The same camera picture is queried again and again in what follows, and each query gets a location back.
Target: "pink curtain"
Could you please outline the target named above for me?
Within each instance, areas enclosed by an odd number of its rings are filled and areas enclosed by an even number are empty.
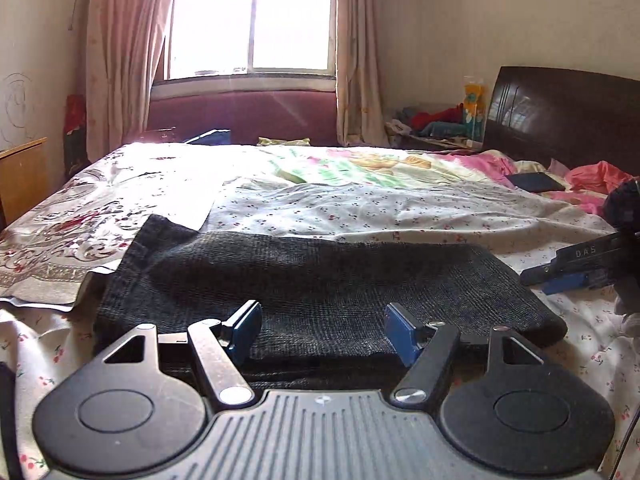
[[[95,162],[146,127],[173,0],[89,0],[87,154]]]
[[[388,146],[380,104],[374,0],[337,0],[338,142]]]

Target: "window pane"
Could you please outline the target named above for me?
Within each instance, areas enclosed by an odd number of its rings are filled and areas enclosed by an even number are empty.
[[[175,0],[171,78],[246,72],[251,1]]]
[[[257,0],[254,67],[327,69],[331,0]]]

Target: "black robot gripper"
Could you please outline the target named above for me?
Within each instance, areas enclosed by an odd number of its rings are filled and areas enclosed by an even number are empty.
[[[267,390],[236,369],[261,326],[249,301],[229,320],[157,335],[142,324],[60,384],[33,433],[48,480],[575,478],[594,472],[614,430],[603,397],[507,327],[485,375],[448,392],[461,335],[390,304],[385,333],[410,369],[379,390]],[[198,390],[164,375],[187,358]]]

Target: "dark brown headboard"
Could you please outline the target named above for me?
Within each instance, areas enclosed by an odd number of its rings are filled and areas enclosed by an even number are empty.
[[[569,168],[606,160],[640,175],[640,81],[503,66],[492,95],[484,149],[546,166],[551,158]]]

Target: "window sill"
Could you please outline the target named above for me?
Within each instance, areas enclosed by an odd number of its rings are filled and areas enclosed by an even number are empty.
[[[321,74],[252,73],[169,79],[153,84],[151,100],[212,92],[316,90],[335,92],[335,76]]]

